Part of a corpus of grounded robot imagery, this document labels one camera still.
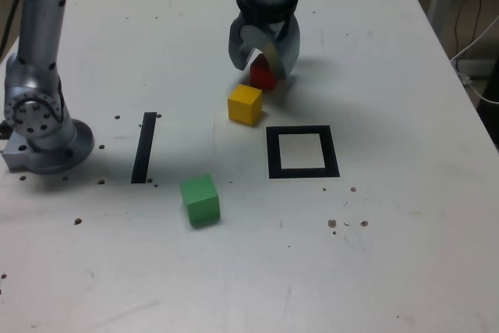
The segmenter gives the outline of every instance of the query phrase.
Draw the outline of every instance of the black line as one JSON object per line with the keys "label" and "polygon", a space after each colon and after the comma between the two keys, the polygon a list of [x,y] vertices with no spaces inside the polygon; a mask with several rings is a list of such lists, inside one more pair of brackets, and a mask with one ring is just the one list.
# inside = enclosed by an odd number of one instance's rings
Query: black line
{"label": "black line", "polygon": [[153,146],[154,127],[156,126],[156,112],[143,114],[140,130],[139,145],[133,164],[131,183],[146,183],[147,169],[149,168],[150,148]]}

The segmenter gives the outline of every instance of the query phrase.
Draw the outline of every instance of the red cube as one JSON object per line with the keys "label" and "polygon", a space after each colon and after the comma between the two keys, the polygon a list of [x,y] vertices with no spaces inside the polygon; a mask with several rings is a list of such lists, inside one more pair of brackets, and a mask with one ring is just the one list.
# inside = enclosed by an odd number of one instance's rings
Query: red cube
{"label": "red cube", "polygon": [[278,81],[269,69],[267,59],[264,54],[259,54],[251,63],[250,67],[251,86],[261,90],[272,90]]}

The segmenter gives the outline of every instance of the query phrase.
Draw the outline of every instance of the green cube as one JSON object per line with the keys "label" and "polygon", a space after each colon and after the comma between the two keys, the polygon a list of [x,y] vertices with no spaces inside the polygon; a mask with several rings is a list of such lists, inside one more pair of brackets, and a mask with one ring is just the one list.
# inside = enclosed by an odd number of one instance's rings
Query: green cube
{"label": "green cube", "polygon": [[189,222],[194,228],[220,220],[218,194],[210,175],[187,180],[180,186],[180,190]]}

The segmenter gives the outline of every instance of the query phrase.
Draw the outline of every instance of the black square outline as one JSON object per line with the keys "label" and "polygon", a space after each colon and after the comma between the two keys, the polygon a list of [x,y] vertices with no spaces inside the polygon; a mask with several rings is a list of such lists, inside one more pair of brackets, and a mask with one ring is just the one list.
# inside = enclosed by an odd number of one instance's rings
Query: black square outline
{"label": "black square outline", "polygon": [[[340,176],[329,125],[268,126],[266,131],[269,179],[313,179]],[[281,134],[319,134],[325,168],[283,169],[281,165],[281,149],[279,147],[279,135]]]}

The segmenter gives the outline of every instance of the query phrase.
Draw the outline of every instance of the yellow cube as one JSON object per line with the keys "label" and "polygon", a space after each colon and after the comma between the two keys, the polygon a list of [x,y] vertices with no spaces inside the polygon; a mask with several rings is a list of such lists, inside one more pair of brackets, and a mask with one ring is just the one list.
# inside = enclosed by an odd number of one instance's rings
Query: yellow cube
{"label": "yellow cube", "polygon": [[254,126],[262,114],[262,90],[238,85],[228,99],[228,117],[232,121]]}

